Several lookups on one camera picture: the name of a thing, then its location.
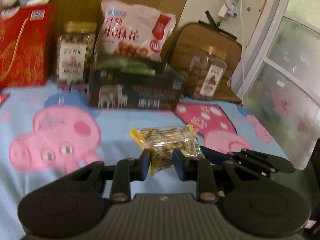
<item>pink cartoon pig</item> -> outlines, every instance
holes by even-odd
[[[237,134],[232,122],[220,106],[180,103],[176,114],[184,122],[191,123],[204,136],[204,146],[221,153],[238,152],[252,146]]]
[[[33,132],[18,136],[9,149],[12,166],[19,171],[63,167],[65,174],[101,161],[96,150],[100,129],[86,111],[76,106],[50,106],[36,113]]]
[[[263,125],[251,114],[245,116],[247,121],[254,127],[257,137],[264,143],[270,143],[272,136],[270,133],[263,127]]]

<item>bed sheet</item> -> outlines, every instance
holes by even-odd
[[[284,152],[241,105],[182,100],[176,113],[148,110],[98,110],[87,106],[87,88],[45,87],[2,91],[0,108],[0,239],[18,240],[24,231],[17,217],[23,196],[73,170],[103,160],[114,165],[137,158],[141,150],[132,128],[194,125],[200,145],[221,152],[242,147],[286,158]],[[111,182],[104,196],[109,196]],[[136,193],[196,191],[174,169],[131,183]]]

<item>jar label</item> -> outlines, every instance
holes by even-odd
[[[59,55],[59,80],[82,80],[86,44],[62,43]]]
[[[199,94],[205,97],[212,97],[214,95],[215,90],[217,89],[222,75],[223,68],[211,65]]]

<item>box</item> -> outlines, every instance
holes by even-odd
[[[154,76],[124,72],[119,66],[128,62],[146,64]],[[96,53],[91,63],[89,106],[174,110],[183,86],[183,78],[166,63]]]
[[[56,5],[15,7],[0,14],[0,86],[44,85],[55,49]]]

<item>pink snack bag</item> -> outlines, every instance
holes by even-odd
[[[174,14],[117,0],[102,0],[101,10],[104,22],[95,52],[160,61],[162,46],[176,24]]]

